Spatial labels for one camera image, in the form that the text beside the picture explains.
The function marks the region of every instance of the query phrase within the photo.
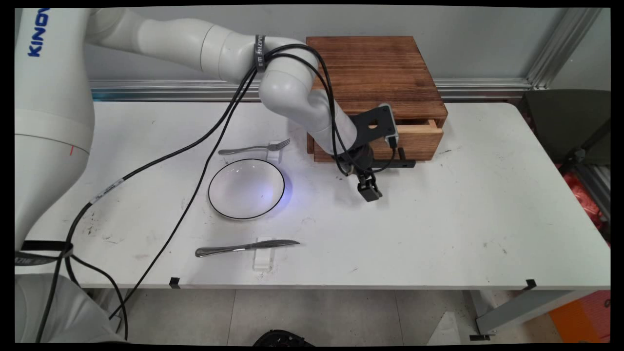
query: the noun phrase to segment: silver knife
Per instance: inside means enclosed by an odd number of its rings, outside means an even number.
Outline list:
[[[256,249],[270,249],[272,247],[280,247],[286,245],[300,244],[294,240],[265,240],[254,242],[253,244],[237,245],[237,246],[223,246],[223,247],[200,247],[195,250],[195,256],[206,257],[208,255],[222,254],[224,252],[241,251],[241,250],[256,250]]]

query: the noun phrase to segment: black object on floor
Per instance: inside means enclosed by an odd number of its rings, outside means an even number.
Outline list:
[[[490,341],[490,335],[471,335],[470,341]]]
[[[269,330],[264,333],[254,346],[285,346],[285,347],[314,347],[311,343],[305,341],[302,337],[297,336],[285,330]]]

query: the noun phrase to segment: tile floor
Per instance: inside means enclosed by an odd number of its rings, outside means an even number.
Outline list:
[[[475,312],[463,291],[143,289],[128,306],[137,344],[251,346],[285,329],[315,346],[425,345],[445,311],[455,312],[462,344],[561,342],[548,315],[469,341]]]

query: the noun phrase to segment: fork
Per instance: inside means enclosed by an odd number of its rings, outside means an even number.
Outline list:
[[[219,154],[220,155],[232,155],[232,154],[236,154],[237,152],[242,152],[242,151],[250,150],[250,149],[268,149],[269,151],[278,151],[278,150],[282,150],[288,144],[290,144],[290,139],[286,139],[279,144],[269,144],[266,146],[259,145],[259,146],[243,147],[241,149],[221,149],[219,150]]]

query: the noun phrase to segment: white plate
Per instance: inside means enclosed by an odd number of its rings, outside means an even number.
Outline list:
[[[284,177],[267,161],[244,159],[221,168],[208,186],[208,201],[232,219],[259,217],[277,205],[284,194]]]

